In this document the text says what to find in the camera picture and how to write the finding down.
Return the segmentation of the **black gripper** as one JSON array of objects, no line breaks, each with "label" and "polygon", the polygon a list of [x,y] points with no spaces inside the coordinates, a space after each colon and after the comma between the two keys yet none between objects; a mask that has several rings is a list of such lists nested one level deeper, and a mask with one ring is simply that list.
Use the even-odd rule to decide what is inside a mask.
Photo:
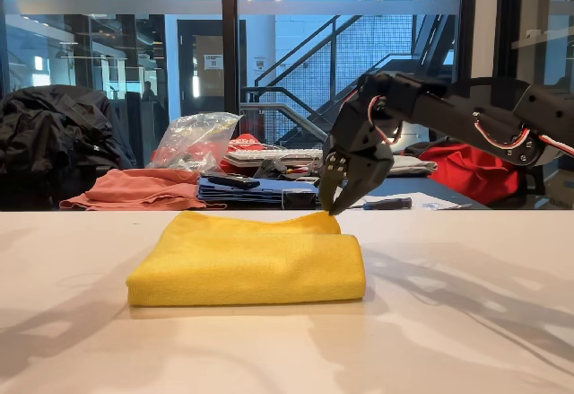
[{"label": "black gripper", "polygon": [[[323,210],[339,215],[379,187],[394,164],[385,114],[386,96],[348,96],[323,144],[318,196]],[[344,182],[336,197],[337,188]]]}]

